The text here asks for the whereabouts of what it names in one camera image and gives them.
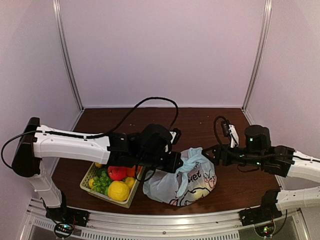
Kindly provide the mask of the light blue plastic bag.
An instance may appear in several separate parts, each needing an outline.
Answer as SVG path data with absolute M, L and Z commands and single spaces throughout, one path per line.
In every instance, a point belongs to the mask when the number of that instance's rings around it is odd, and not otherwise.
M 157 170 L 143 184 L 142 191 L 150 199 L 172 206 L 188 206 L 206 197 L 216 187 L 214 164 L 202 155 L 202 148 L 181 152 L 183 165 L 175 173 Z

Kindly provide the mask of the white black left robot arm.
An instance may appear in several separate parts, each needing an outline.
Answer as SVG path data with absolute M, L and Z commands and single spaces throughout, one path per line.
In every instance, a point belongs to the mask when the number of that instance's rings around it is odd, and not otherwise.
M 72 218 L 64 194 L 42 166 L 43 158 L 66 158 L 114 167 L 142 166 L 175 173 L 183 165 L 181 154 L 172 150 L 181 136 L 177 128 L 168 130 L 149 124 L 142 132 L 88 134 L 60 131 L 40 124 L 32 117 L 19 140 L 11 164 L 13 171 L 27 178 L 45 205 L 61 222 Z

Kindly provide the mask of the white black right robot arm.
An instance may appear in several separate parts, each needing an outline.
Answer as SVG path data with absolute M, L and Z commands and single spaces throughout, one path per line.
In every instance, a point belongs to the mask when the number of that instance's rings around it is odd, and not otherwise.
M 245 147 L 222 144 L 202 150 L 214 165 L 252 166 L 283 178 L 301 178 L 319 183 L 320 160 L 291 147 L 271 145 L 270 131 L 261 125 L 251 125 L 244 131 Z M 269 190 L 256 210 L 259 220 L 268 220 L 276 211 L 316 207 L 320 204 L 320 188 Z

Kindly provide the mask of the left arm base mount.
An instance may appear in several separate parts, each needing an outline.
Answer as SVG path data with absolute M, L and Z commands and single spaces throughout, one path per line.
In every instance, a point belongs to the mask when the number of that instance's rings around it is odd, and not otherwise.
M 70 207 L 49 208 L 46 207 L 46 217 L 53 221 L 53 233 L 59 239 L 70 237 L 76 226 L 86 227 L 89 220 L 89 212 Z

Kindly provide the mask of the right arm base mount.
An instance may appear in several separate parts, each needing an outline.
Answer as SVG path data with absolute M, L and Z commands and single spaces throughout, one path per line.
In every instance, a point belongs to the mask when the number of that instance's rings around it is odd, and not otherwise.
M 282 216 L 276 203 L 280 190 L 267 190 L 261 199 L 260 206 L 247 207 L 239 212 L 242 226 L 254 225 L 255 233 L 261 238 L 272 238 L 276 233 L 275 219 Z

